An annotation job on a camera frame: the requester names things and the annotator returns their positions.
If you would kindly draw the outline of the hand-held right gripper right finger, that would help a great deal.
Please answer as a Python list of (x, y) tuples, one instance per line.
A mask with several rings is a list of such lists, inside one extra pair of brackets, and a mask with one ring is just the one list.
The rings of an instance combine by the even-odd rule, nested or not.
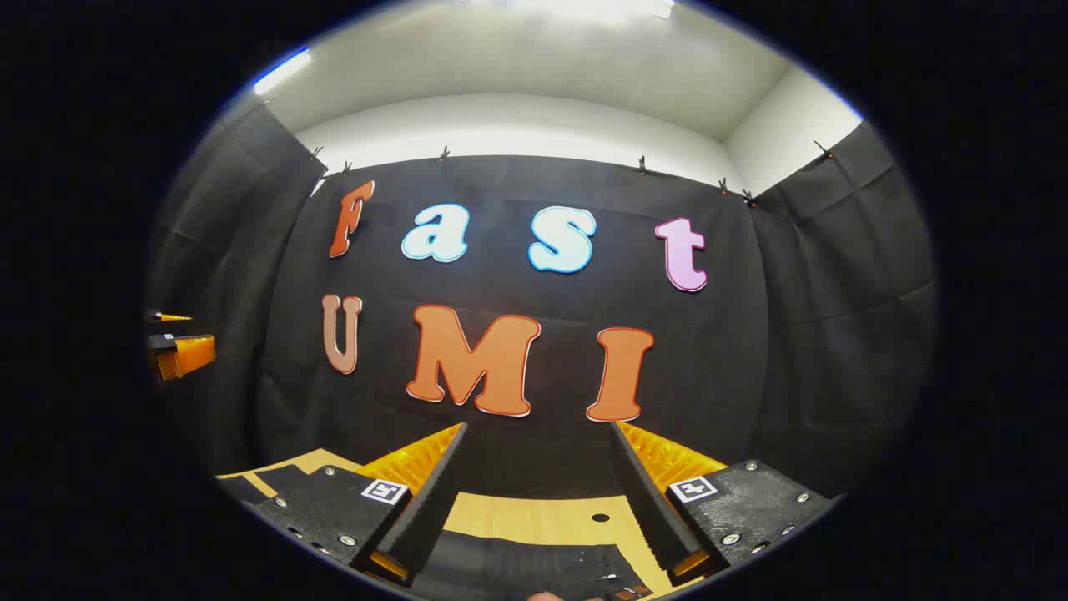
[(751, 563), (838, 506), (760, 460), (724, 464), (626, 422), (611, 431), (624, 495), (672, 585)]

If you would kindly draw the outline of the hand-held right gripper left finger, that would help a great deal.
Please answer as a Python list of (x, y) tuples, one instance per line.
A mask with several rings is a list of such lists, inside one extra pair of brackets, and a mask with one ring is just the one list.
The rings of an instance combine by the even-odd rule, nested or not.
[(459, 493), (456, 460), (468, 425), (457, 423), (355, 471), (298, 471), (252, 502), (264, 524), (356, 572), (411, 586)]

